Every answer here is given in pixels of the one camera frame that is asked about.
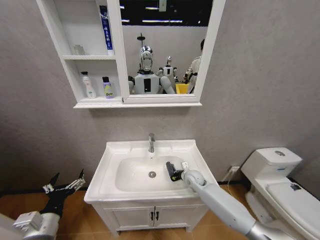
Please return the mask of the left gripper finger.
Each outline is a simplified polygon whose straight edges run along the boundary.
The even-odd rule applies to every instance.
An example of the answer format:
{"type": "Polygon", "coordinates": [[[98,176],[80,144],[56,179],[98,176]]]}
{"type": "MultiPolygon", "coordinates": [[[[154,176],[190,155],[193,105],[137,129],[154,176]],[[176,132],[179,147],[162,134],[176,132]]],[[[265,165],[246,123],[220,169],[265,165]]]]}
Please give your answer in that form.
{"type": "Polygon", "coordinates": [[[86,183],[85,179],[84,179],[84,169],[81,170],[78,179],[74,180],[73,182],[71,182],[70,184],[68,184],[65,189],[66,190],[75,190],[77,191],[78,189],[80,189],[84,184],[86,183]]]}
{"type": "Polygon", "coordinates": [[[57,182],[59,175],[60,173],[58,172],[50,179],[49,183],[42,186],[42,189],[44,190],[45,193],[50,193],[54,191],[54,185],[57,182]]]}

